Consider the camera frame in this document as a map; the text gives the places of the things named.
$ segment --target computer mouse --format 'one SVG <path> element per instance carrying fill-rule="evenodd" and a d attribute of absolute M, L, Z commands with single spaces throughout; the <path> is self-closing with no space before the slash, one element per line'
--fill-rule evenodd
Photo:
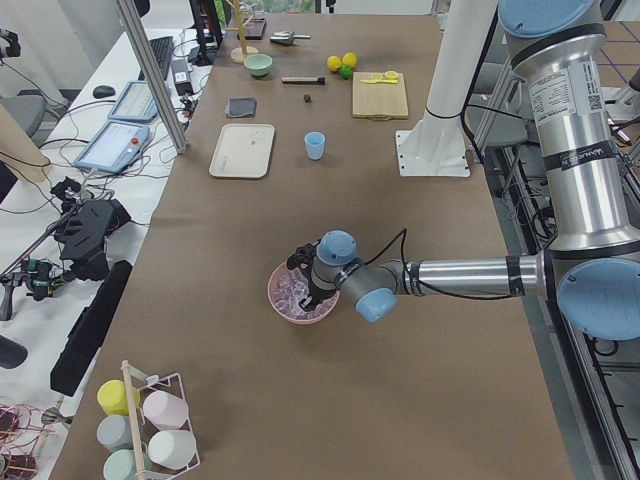
<path fill-rule="evenodd" d="M 116 94 L 116 89 L 109 85 L 98 85 L 93 89 L 93 98 L 111 97 Z"/>

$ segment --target keyboard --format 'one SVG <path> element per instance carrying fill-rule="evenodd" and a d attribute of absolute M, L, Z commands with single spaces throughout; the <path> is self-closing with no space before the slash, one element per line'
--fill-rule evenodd
<path fill-rule="evenodd" d="M 156 61 L 158 62 L 162 78 L 166 80 L 167 75 L 169 74 L 169 67 L 171 66 L 171 58 L 173 56 L 173 37 L 154 38 L 149 40 L 149 43 L 151 44 L 153 55 L 156 57 Z M 144 73 L 142 73 L 142 70 L 140 70 L 138 80 L 144 80 Z"/>

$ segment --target wooden cutting board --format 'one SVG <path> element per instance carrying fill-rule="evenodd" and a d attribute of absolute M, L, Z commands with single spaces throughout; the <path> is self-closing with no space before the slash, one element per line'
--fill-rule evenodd
<path fill-rule="evenodd" d="M 372 73 L 353 73 L 353 116 L 374 120 L 409 118 L 404 75 L 399 74 L 396 84 L 370 84 L 360 81 L 371 78 Z"/>

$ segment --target green bowl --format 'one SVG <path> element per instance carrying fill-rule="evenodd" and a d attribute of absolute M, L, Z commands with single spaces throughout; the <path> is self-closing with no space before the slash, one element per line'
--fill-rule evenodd
<path fill-rule="evenodd" d="M 244 66 L 254 77 L 264 77 L 271 71 L 273 59 L 269 55 L 256 53 L 244 59 Z"/>

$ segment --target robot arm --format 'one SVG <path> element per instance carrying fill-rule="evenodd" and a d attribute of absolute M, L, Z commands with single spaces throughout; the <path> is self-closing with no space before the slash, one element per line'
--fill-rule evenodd
<path fill-rule="evenodd" d="M 369 321 L 391 310 L 397 294 L 540 295 L 557 299 L 564 316 L 590 335 L 640 337 L 640 231 L 629 222 L 595 62 L 606 39 L 600 8 L 595 0 L 544 3 L 502 0 L 499 16 L 511 67 L 529 84 L 557 237 L 535 257 L 402 258 L 369 268 L 353 237 L 329 232 L 306 246 L 310 296 L 303 308 L 336 289 Z M 288 267 L 299 265 L 290 259 Z"/>
<path fill-rule="evenodd" d="M 355 239 L 347 232 L 334 230 L 317 245 L 298 248 L 287 260 L 287 267 L 300 268 L 309 283 L 309 295 L 300 302 L 304 310 L 315 309 L 340 290 L 358 313 L 375 322 L 395 306 L 396 295 L 438 293 L 480 300 L 524 295 L 546 298 L 545 256 L 540 252 L 536 256 L 488 260 L 418 262 L 403 258 L 369 267 L 358 257 Z"/>
<path fill-rule="evenodd" d="M 20 56 L 20 43 L 18 43 L 18 34 L 0 28 L 0 38 L 4 39 L 8 45 L 0 47 L 0 60 L 3 58 L 19 57 Z"/>

